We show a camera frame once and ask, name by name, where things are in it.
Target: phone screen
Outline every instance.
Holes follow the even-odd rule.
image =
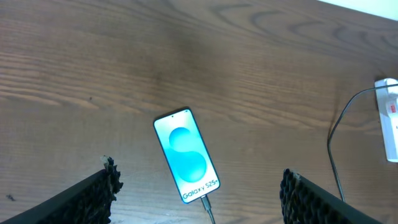
[[[157,118],[154,127],[184,203],[220,187],[220,180],[189,108]]]

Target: textured gripper pad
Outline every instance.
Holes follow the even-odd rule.
[[[322,195],[301,181],[300,175],[288,169],[284,171],[284,178],[280,183],[279,197],[285,223],[351,223],[324,201]]]

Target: white plastic device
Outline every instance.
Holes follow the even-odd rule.
[[[393,78],[376,81],[375,87],[398,84]],[[376,90],[387,160],[398,162],[398,86]]]

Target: phone bezel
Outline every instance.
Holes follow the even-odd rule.
[[[162,143],[160,142],[160,138],[159,138],[159,135],[157,134],[156,127],[155,127],[155,121],[157,121],[158,119],[165,118],[165,117],[167,117],[167,116],[173,115],[173,114],[175,114],[175,113],[178,113],[178,112],[181,112],[181,111],[184,111],[184,110],[189,110],[189,111],[191,111],[193,121],[195,122],[195,125],[196,125],[197,128],[198,128],[199,135],[200,135],[200,137],[201,137],[201,140],[202,140],[202,142],[203,142],[203,145],[205,146],[205,149],[206,149],[207,155],[208,155],[208,157],[209,157],[210,163],[211,163],[211,165],[213,166],[214,172],[215,172],[215,174],[216,174],[216,176],[217,176],[217,179],[218,179],[218,187],[215,188],[215,189],[213,189],[213,190],[211,190],[210,192],[213,192],[213,191],[219,189],[219,187],[221,187],[221,181],[220,181],[220,178],[218,177],[218,173],[217,173],[217,171],[216,171],[216,167],[214,166],[214,163],[213,163],[213,161],[211,160],[211,156],[210,156],[209,151],[208,151],[208,149],[207,149],[205,140],[203,139],[203,136],[201,135],[201,132],[200,132],[198,123],[197,123],[197,121],[196,121],[196,119],[195,119],[195,116],[193,115],[193,112],[192,112],[191,108],[190,108],[189,106],[184,106],[184,107],[182,107],[182,108],[179,108],[179,109],[176,109],[176,110],[167,112],[167,113],[165,113],[165,114],[162,114],[162,115],[160,115],[160,116],[157,116],[157,117],[154,119],[154,121],[152,122],[152,125],[153,125],[154,130],[155,130],[155,133],[156,133],[157,140],[158,140],[158,142],[159,142],[159,144],[160,144],[160,147],[162,148],[163,155],[164,155],[164,157],[165,157],[165,159],[166,159],[166,161],[167,161],[167,165],[168,165],[169,170],[170,170],[170,173],[171,173],[171,175],[172,175],[172,177],[173,177],[174,184],[175,184],[175,186],[176,186],[176,188],[177,188],[177,190],[178,190],[178,194],[180,195],[181,201],[182,201],[183,203],[185,203],[185,204],[188,204],[188,203],[191,203],[191,202],[197,200],[197,199],[200,198],[201,196],[199,196],[199,197],[193,199],[193,200],[190,201],[190,202],[184,202],[184,199],[183,199],[183,197],[182,197],[182,195],[181,195],[180,188],[178,187],[177,182],[175,181],[175,177],[174,177],[173,172],[172,172],[172,169],[171,169],[171,167],[170,167],[169,160],[167,159],[166,153],[164,152],[164,148],[163,148],[163,146],[162,146]]]

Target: wooden surface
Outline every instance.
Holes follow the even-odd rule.
[[[398,77],[398,22],[315,0],[3,0],[0,221],[100,170],[106,154],[124,182],[113,223],[209,223],[200,201],[181,202],[152,129],[187,105],[222,182],[217,222],[282,223],[283,169],[338,195],[328,130],[384,77]],[[398,223],[374,93],[332,147],[347,202]]]

